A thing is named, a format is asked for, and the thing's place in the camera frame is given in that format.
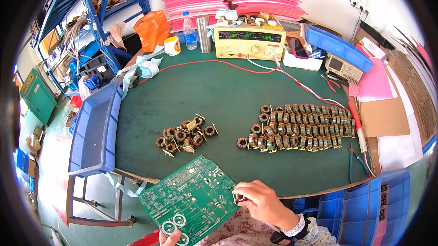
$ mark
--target floral sleeve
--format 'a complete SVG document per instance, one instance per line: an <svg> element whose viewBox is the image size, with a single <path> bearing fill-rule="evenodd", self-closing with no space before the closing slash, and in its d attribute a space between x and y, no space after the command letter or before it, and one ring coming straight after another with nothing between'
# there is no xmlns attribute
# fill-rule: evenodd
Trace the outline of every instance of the floral sleeve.
<svg viewBox="0 0 438 246"><path fill-rule="evenodd" d="M304 216L298 214L300 222L290 231L282 230L287 236L295 236L304 228ZM318 226L314 217L308 217L310 221L307 230L308 234L302 239L294 239L296 246L320 246L320 245L339 245L336 237L332 236L327 227Z"/></svg>

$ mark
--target pliers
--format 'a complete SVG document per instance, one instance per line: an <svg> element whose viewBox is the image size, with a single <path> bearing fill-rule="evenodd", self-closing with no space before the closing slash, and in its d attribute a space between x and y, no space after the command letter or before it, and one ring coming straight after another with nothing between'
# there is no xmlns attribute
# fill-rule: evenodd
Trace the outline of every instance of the pliers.
<svg viewBox="0 0 438 246"><path fill-rule="evenodd" d="M332 84L336 85L337 87L341 88L341 86L340 86L339 84L335 83L335 82L332 81L331 79L327 79L326 76L324 76L323 74L321 74L321 77L323 77L323 78L327 81L328 86L330 87L330 89L331 89L333 92L336 93L336 90L335 90L333 87L331 87L331 84L330 84L330 83L332 83Z"/></svg>
<svg viewBox="0 0 438 246"><path fill-rule="evenodd" d="M348 146L348 151L350 151L350 165L348 167L348 177L350 179L350 183L352 183L352 178L351 178L351 171L352 170L351 170L351 168L353 165L353 155L355 155L356 159L362 164L362 166L364 167L365 173L367 173L367 175L369 175L369 174L368 174L368 169L367 169L367 166L365 165L364 160L362 158L360 158L359 155L356 155L356 152L354 152L353 144L350 144L350 146Z"/></svg>

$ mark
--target hand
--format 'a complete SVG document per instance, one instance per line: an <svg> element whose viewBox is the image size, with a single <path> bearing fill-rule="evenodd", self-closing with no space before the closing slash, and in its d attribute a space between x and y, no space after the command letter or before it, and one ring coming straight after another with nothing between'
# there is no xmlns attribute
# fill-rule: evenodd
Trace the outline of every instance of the hand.
<svg viewBox="0 0 438 246"><path fill-rule="evenodd" d="M243 195L249 199L239 202L238 205L248 208L254 219L288 231L300 221L300 218L293 211L281 203L275 191L260 180L237 184L233 194Z"/></svg>
<svg viewBox="0 0 438 246"><path fill-rule="evenodd" d="M175 246L179 239L181 238L181 231L177 230L169 237L166 237L162 231L158 234L158 238L160 240L160 246Z"/></svg>

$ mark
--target knob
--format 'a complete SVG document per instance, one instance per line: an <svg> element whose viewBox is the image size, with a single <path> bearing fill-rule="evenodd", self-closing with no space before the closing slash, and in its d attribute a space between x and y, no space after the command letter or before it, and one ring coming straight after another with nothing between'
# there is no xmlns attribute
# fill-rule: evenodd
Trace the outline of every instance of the knob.
<svg viewBox="0 0 438 246"><path fill-rule="evenodd" d="M260 52L260 47L258 45L251 46L251 52L257 54L258 52Z"/></svg>

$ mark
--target water bottle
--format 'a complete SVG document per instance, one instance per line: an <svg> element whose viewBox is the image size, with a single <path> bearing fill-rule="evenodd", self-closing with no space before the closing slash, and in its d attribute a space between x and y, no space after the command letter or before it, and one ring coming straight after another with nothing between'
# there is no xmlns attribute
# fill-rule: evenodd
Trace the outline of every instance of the water bottle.
<svg viewBox="0 0 438 246"><path fill-rule="evenodd" d="M196 36L195 36L195 27L192 21L190 20L189 11L184 11L183 16L184 16L184 23L183 23L184 40L186 41L187 49L193 50L198 47L198 42L196 41Z"/></svg>

